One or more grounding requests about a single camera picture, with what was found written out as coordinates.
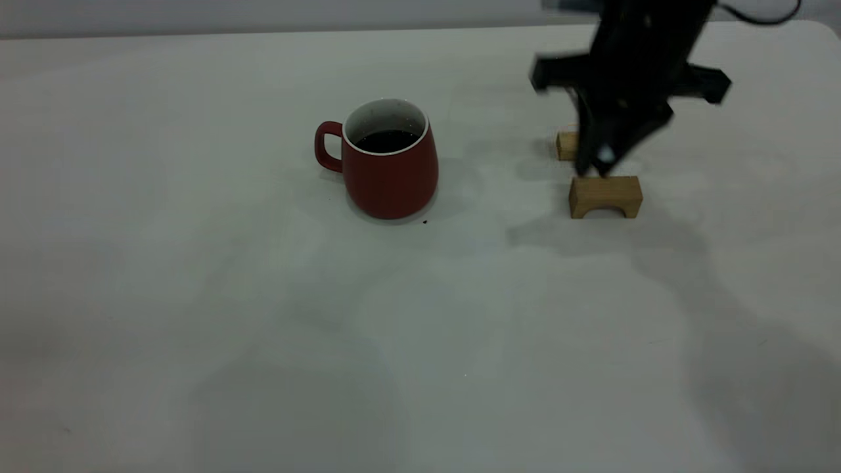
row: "white wall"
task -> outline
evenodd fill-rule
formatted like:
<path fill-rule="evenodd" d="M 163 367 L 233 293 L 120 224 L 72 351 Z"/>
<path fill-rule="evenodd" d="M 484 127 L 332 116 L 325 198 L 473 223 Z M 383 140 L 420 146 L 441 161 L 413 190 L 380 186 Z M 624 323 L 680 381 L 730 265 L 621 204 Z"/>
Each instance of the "white wall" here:
<path fill-rule="evenodd" d="M 841 31 L 841 0 L 805 0 L 803 18 Z M 794 0 L 730 0 L 770 16 Z M 589 21 L 541 0 L 0 0 L 0 37 L 301 29 L 391 29 Z"/>

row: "mug handle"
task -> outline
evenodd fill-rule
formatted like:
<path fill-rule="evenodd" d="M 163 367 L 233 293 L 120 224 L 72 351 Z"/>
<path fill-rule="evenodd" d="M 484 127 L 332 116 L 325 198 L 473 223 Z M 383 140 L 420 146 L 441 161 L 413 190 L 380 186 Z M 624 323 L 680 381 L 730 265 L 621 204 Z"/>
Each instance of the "mug handle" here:
<path fill-rule="evenodd" d="M 324 147 L 324 135 L 336 135 L 341 138 L 341 123 L 326 121 L 315 131 L 315 159 L 321 166 L 341 173 L 341 161 L 330 156 Z"/>

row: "mug rim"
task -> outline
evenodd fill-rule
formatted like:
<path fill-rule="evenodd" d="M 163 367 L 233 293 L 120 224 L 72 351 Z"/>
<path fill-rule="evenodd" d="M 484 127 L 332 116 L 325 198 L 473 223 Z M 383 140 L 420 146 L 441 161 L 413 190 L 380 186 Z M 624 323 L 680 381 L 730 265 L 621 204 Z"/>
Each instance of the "mug rim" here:
<path fill-rule="evenodd" d="M 404 104 L 408 104 L 413 109 L 420 112 L 421 115 L 423 115 L 423 120 L 424 120 L 423 133 L 420 134 L 420 137 L 418 137 L 418 139 L 415 140 L 415 142 L 412 143 L 410 146 L 407 146 L 407 147 L 405 147 L 401 150 L 392 151 L 392 152 L 365 151 L 362 148 L 359 148 L 358 146 L 351 143 L 351 141 L 347 139 L 347 133 L 345 133 L 345 125 L 346 125 L 347 121 L 353 116 L 353 114 L 355 114 L 362 107 L 367 107 L 368 105 L 375 104 L 377 102 L 385 102 L 385 101 L 389 101 L 389 100 L 397 100 L 397 101 L 403 102 Z M 382 97 L 382 98 L 376 98 L 374 100 L 369 100 L 366 103 L 361 104 L 358 107 L 356 107 L 355 109 L 353 109 L 353 111 L 347 116 L 347 118 L 345 118 L 344 123 L 341 124 L 341 138 L 342 138 L 342 140 L 344 140 L 345 143 L 347 143 L 351 148 L 353 148 L 354 151 L 361 152 L 362 154 L 367 155 L 367 156 L 396 156 L 396 155 L 399 155 L 401 153 L 405 153 L 408 150 L 414 148 L 415 146 L 418 146 L 418 143 L 420 143 L 421 141 L 423 141 L 424 138 L 426 138 L 427 133 L 429 133 L 429 115 L 427 115 L 426 112 L 423 111 L 423 109 L 421 109 L 421 107 L 418 107 L 417 105 L 411 103 L 409 100 L 406 100 L 405 98 L 386 98 L 386 97 Z"/>

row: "red mug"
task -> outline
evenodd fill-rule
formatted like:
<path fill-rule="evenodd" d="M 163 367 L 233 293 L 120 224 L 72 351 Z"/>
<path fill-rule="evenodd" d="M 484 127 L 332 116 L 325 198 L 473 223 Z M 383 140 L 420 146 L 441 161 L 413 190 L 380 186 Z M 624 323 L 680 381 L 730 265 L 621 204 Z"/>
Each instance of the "red mug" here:
<path fill-rule="evenodd" d="M 358 146 L 364 138 L 382 131 L 404 131 L 417 139 L 392 152 L 370 152 Z M 340 136 L 341 160 L 327 153 L 325 135 Z M 429 117 L 397 98 L 362 105 L 344 125 L 322 123 L 315 132 L 315 159 L 321 166 L 342 173 L 353 202 L 381 219 L 414 214 L 430 201 L 438 184 L 438 156 Z"/>

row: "wooden arch block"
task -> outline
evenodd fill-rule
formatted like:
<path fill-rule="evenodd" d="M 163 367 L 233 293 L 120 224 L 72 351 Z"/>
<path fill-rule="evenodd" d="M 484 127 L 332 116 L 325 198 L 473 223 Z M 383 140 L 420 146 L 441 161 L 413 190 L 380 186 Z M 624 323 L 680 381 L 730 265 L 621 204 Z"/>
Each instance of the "wooden arch block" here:
<path fill-rule="evenodd" d="M 636 177 L 573 178 L 569 188 L 569 213 L 581 219 L 593 209 L 616 208 L 625 218 L 637 218 L 643 190 Z"/>

